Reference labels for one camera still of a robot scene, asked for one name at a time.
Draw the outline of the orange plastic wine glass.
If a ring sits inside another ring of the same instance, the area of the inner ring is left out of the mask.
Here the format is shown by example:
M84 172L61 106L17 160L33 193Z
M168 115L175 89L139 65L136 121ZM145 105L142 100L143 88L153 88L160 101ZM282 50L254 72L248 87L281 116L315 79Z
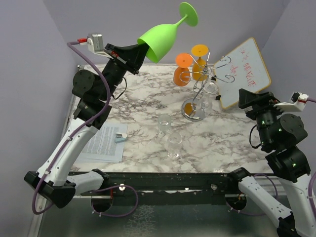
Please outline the orange plastic wine glass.
M177 86L186 86L190 81L189 67L193 63L193 59L188 53L180 53L176 56L175 63L178 67L174 71L173 82Z

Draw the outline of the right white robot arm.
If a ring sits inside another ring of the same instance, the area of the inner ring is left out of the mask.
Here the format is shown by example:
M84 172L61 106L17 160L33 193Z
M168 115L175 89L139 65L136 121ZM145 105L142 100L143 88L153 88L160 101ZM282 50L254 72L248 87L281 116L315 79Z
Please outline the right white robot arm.
M316 235L316 196L313 184L316 176L305 154L297 147L308 133L295 112L304 110L309 96L294 92L290 102L280 102L271 92L253 93L239 89L238 106L250 107L245 114L256 121L260 149L274 176L282 184L289 201L287 208L262 188L245 168L230 173L227 188L242 192L269 217L280 237L314 237Z

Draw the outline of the yellow plastic wine glass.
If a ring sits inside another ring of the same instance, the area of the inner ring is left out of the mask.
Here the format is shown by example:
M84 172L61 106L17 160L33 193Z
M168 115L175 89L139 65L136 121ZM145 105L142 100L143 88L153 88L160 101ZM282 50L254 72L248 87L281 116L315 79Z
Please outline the yellow plastic wine glass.
M194 62L192 67L192 76L196 81L204 81L207 76L205 76L202 71L206 65L206 61L202 59L203 56L209 53L209 49L204 44L195 45L191 49L191 53L193 56L197 57L197 60Z

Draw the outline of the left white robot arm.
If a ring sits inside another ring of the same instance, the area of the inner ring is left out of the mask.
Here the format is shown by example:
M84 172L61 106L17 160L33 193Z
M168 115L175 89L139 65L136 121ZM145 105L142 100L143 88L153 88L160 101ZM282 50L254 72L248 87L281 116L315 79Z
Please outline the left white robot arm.
M70 176L69 172L85 145L107 120L112 109L109 102L117 86L127 72L139 73L149 50L145 43L124 47L107 44L104 51L110 59L104 69L99 70L75 45L75 42L68 44L95 71L80 70L74 75L72 94L80 101L68 131L47 161L37 171L29 171L24 177L35 190L32 200L35 214L41 213L36 210L37 195L63 208L75 195L89 191L103 195L108 191L109 177L99 169L75 176Z

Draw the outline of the green plastic wine glass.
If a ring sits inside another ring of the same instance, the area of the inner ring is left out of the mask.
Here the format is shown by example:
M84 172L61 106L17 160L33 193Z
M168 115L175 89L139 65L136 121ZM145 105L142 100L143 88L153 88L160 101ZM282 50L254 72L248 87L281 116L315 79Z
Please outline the green plastic wine glass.
M178 22L156 25L138 38L138 45L145 44L149 47L146 57L153 63L158 63L171 50L180 24L186 23L190 27L198 24L198 14L188 2L180 3L179 14L181 19Z

